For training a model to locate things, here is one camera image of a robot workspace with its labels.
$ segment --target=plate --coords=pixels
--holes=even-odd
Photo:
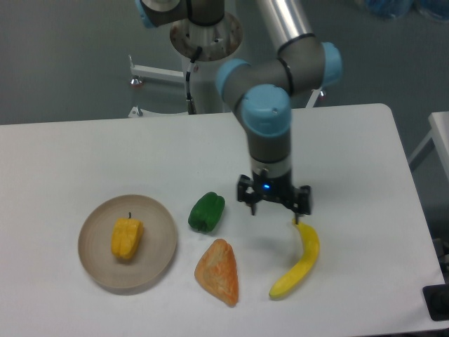
[[[130,260],[119,260],[111,252],[111,237],[117,218],[143,222],[139,247]],[[100,205],[81,228],[78,254],[86,272],[100,285],[132,289],[155,279],[175,253],[175,221],[156,200],[142,195],[123,195]]]

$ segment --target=white stand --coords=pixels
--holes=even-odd
[[[429,116],[431,130],[408,158],[408,165],[413,172],[436,148],[449,179],[449,112],[434,112]]]

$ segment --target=toy bread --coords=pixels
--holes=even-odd
[[[239,300],[236,259],[225,240],[216,239],[204,253],[196,266],[195,278],[208,293],[229,306],[235,306]]]

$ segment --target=green pepper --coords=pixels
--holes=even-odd
[[[215,192],[206,193],[190,212],[190,227],[199,232],[211,232],[220,221],[224,208],[225,198]]]

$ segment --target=yellow pepper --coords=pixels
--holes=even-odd
[[[115,222],[111,238],[111,251],[117,258],[126,260],[134,256],[143,234],[142,221],[119,218]]]
[[[320,251],[320,241],[315,230],[305,223],[297,224],[293,219],[293,225],[300,231],[304,253],[301,259],[282,276],[269,291],[273,299],[285,296],[298,284],[314,266]]]

